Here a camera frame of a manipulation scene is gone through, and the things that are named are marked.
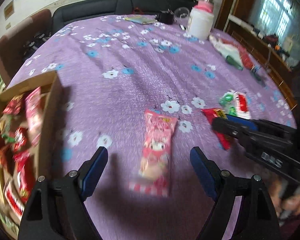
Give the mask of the person right hand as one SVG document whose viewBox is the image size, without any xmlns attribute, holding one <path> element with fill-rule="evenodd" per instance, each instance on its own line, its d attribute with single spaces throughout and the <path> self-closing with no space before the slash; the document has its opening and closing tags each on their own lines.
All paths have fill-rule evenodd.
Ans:
<svg viewBox="0 0 300 240">
<path fill-rule="evenodd" d="M 268 191 L 279 219 L 300 215 L 300 185 L 275 177 Z"/>
</svg>

